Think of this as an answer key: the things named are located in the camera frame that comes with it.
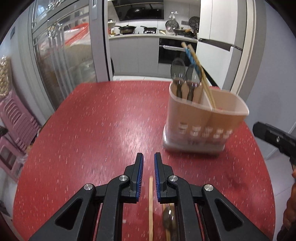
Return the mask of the right hand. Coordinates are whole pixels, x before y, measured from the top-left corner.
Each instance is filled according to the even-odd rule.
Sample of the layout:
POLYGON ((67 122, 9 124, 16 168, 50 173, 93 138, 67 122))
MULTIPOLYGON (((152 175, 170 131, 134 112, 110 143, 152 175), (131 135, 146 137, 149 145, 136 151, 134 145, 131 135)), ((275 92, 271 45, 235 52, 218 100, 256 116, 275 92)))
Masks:
POLYGON ((292 185, 291 195, 287 201, 286 210, 283 213, 283 226, 288 230, 296 219, 296 184, 292 185))

